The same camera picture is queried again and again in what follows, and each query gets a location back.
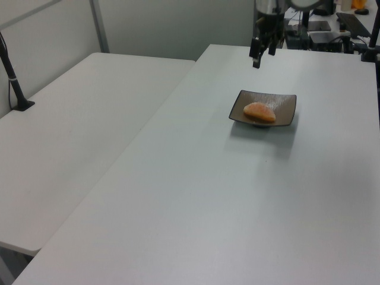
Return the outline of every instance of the black pole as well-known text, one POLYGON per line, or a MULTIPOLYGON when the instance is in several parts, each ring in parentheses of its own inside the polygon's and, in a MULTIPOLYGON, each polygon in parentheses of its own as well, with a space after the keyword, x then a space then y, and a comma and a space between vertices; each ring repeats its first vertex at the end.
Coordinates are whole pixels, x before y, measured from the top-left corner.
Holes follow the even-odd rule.
POLYGON ((376 62, 376 57, 378 54, 375 47, 376 47, 376 42, 378 40, 379 29, 380 29, 380 7, 379 7, 379 1, 376 1, 376 3, 378 4, 378 11, 376 12, 376 18, 373 24, 372 34, 370 35, 368 49, 366 50, 365 53, 362 54, 362 61, 365 61, 365 62, 376 62))
POLYGON ((309 27, 309 17, 310 17, 310 12, 302 12, 302 26, 305 28, 309 27))
POLYGON ((16 74, 14 73, 10 58, 8 56, 7 46, 5 45, 4 38, 0 33, 0 58, 2 64, 4 65, 5 71, 8 74, 8 79, 12 84, 12 88, 17 97, 17 107, 14 110, 25 111, 30 106, 34 105, 34 102, 28 101, 25 99, 23 91, 18 83, 16 74))

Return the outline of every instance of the table surface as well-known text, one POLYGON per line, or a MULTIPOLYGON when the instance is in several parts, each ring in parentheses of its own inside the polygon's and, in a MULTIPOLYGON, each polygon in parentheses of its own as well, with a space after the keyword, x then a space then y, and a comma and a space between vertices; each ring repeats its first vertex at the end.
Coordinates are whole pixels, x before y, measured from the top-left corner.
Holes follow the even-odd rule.
POLYGON ((14 285, 377 284, 374 64, 248 53, 211 45, 14 285), (296 94, 292 124, 231 121, 241 89, 296 94))
MULTIPOLYGON (((372 33, 373 29, 373 24, 375 22, 375 17, 376 17, 376 12, 378 10, 378 6, 376 4, 375 0, 368 0, 365 8, 369 10, 368 15, 357 15, 355 14, 356 9, 351 9, 349 11, 341 11, 340 5, 337 5, 337 10, 336 12, 342 12, 342 13, 348 13, 348 14, 354 14, 356 18, 363 24, 363 26, 366 27, 366 29, 372 33)), ((295 12, 293 8, 290 8, 286 13, 285 13, 285 18, 292 18, 294 16, 295 12)), ((296 15, 292 22, 290 22, 292 25, 296 24, 295 20, 298 22, 299 15, 296 15)), ((331 15, 331 16, 318 16, 318 15, 313 15, 310 17, 309 21, 327 21, 328 24, 331 27, 331 31, 339 33, 339 22, 337 21, 338 17, 336 14, 331 15)), ((360 40, 357 39, 352 39, 353 42, 356 43, 362 43, 360 40)), ((380 37, 378 37, 376 41, 377 45, 380 45, 380 37)))
POLYGON ((95 53, 0 120, 0 246, 37 251, 194 65, 95 53))

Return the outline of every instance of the black box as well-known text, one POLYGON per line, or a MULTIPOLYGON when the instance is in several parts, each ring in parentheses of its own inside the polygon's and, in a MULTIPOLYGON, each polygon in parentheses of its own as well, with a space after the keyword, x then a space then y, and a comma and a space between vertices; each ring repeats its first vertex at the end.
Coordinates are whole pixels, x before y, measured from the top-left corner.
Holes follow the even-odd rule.
POLYGON ((311 33, 310 48, 317 52, 341 52, 343 43, 335 39, 339 36, 338 33, 311 33))

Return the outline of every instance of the square plate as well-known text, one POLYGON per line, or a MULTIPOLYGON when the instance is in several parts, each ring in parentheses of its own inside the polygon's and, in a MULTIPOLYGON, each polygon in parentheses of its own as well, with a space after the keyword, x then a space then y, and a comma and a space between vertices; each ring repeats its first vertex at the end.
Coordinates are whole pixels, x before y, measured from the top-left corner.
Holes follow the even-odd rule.
POLYGON ((242 90, 232 107, 229 118, 236 122, 260 127, 289 126, 295 116, 296 102, 296 95, 265 94, 242 90), (246 116, 243 113, 243 109, 246 105, 253 102, 261 102, 272 108, 275 114, 275 121, 264 122, 260 119, 246 116))

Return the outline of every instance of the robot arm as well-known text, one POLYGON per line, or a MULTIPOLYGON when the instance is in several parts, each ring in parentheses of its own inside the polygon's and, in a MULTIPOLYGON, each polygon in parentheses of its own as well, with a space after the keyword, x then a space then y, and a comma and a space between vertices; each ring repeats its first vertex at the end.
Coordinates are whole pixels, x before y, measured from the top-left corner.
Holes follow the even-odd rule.
POLYGON ((261 56, 267 48, 270 55, 275 55, 278 43, 284 39, 284 16, 288 7, 310 11, 323 3, 324 0, 255 0, 258 37, 252 39, 249 51, 254 67, 260 67, 261 56))

